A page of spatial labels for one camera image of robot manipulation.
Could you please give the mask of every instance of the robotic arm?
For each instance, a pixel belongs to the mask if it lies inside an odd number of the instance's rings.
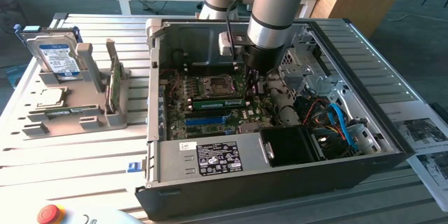
[[[201,19],[223,19],[226,7],[234,0],[205,0],[205,10],[213,15]],[[251,16],[243,46],[242,60],[247,67],[265,74],[273,67],[289,35],[289,28],[297,13],[299,0],[253,0]],[[230,19],[237,17],[235,9]]]

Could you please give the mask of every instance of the power supply label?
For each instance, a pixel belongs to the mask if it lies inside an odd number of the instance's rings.
[[[235,142],[197,145],[195,152],[202,176],[242,171]]]

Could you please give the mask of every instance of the red button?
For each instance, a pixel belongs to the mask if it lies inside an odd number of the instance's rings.
[[[51,224],[61,214],[61,210],[54,205],[46,205],[38,212],[37,222],[39,224]]]

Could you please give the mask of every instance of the paper document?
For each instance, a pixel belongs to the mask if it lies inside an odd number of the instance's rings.
[[[448,125],[421,101],[381,104],[415,155],[407,159],[442,211],[448,211]]]

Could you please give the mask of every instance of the hard drive label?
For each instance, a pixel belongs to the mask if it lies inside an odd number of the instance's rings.
[[[202,176],[242,171],[235,142],[197,145],[195,152]]]
[[[66,44],[39,45],[38,48],[53,73],[59,76],[78,75],[75,60],[70,57]]]

